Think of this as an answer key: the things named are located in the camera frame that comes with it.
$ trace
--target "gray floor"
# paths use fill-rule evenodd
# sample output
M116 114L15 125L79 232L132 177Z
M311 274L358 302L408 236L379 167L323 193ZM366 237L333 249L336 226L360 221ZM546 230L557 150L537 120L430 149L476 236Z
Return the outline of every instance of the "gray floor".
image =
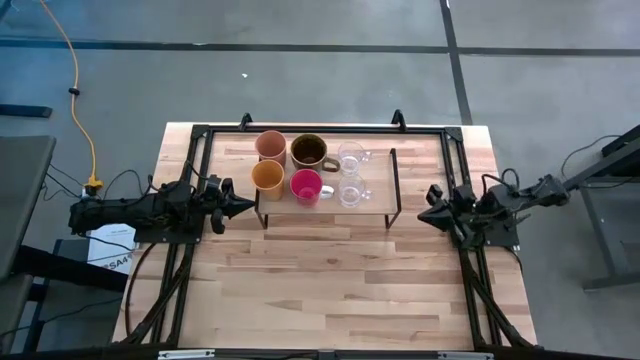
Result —
M39 4L14 0L0 35L57 37ZM450 0L461 46L637 48L633 0ZM71 37L145 41L446 45L436 0L50 0ZM447 55L78 51L78 114L93 135L98 172L152 173L168 121L460 124ZM640 58L461 59L474 124L490 127L500 168L524 183L558 174L571 150L638 124ZM48 121L0 119L0 135L52 134L53 163L85 179L87 144L71 122L66 50L0 48L0 103L51 106ZM597 147L576 156L574 173ZM134 196L133 179L113 196ZM26 243L68 237L67 206L40 202ZM640 357L640 286L584 293L605 275L580 196L536 209L519 228L527 292L541 345Z

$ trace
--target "yellow cable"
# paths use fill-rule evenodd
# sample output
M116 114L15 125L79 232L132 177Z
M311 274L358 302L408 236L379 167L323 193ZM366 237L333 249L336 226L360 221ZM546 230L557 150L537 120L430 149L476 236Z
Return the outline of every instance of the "yellow cable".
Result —
M71 51L71 57L73 57L73 68L75 72L72 89L77 90L78 89L78 58L76 57L75 50L73 50L73 45L71 44L71 41L69 40L69 37L67 36L67 34L64 32L62 25L60 25L60 23L58 22L56 17L53 15L51 10L49 10L49 7L47 6L47 4L45 4L44 0L40 0L40 4L42 4L42 7L47 12L47 15L49 15L53 23L58 28L58 31L60 31L60 34L64 38L64 41L67 42L67 46L69 46L69 51ZM71 94L71 117L73 118L73 121L76 123L80 131L82 131L82 134L84 134L84 137L87 138L87 141L89 142L89 147L91 148L91 175L89 176L89 182L86 185L99 189L104 184L102 183L102 181L98 180L96 177L96 150L95 150L95 147L93 146L93 140L91 140L91 136L89 136L87 131L82 127L82 125L80 124L80 121L78 121L78 117L76 116L76 96L77 96L76 94Z

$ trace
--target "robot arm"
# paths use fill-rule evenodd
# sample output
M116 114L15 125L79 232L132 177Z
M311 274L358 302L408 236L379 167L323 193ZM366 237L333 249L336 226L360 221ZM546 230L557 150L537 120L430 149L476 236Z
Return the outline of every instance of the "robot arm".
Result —
M203 215L211 215L213 231L222 234L224 216L232 218L253 206L253 201L234 193L231 179L221 180L212 175L201 193L179 180L162 184L157 193L137 199L83 199L71 206L69 227L72 234L85 234L107 224L189 234L201 227Z
M517 218L518 212L533 206L562 206L568 201L569 193L552 175L545 175L526 189L494 185L479 201L471 185L453 189L449 200L442 199L438 185L431 185L427 193L431 208L420 213L418 220L449 231L456 247L473 249L485 244L511 247L519 244L516 225L525 219Z

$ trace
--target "brown mug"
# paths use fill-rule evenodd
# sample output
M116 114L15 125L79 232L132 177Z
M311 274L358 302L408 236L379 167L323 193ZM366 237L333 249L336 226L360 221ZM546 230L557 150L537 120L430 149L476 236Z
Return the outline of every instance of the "brown mug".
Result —
M340 162L327 156L327 144L318 135L302 134L291 143L291 160L296 169L340 171Z

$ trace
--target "glass mug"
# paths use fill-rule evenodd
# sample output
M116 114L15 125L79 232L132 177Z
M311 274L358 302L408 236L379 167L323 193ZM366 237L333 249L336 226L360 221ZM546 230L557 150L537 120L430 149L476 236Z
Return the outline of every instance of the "glass mug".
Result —
M340 204L352 208L358 206L360 200L370 199L371 191L366 189L364 180L358 176L344 176L338 184Z
M360 144L353 141L345 142L338 149L340 171L343 175L357 175L360 170L360 164L369 161L370 158L371 152L364 151Z

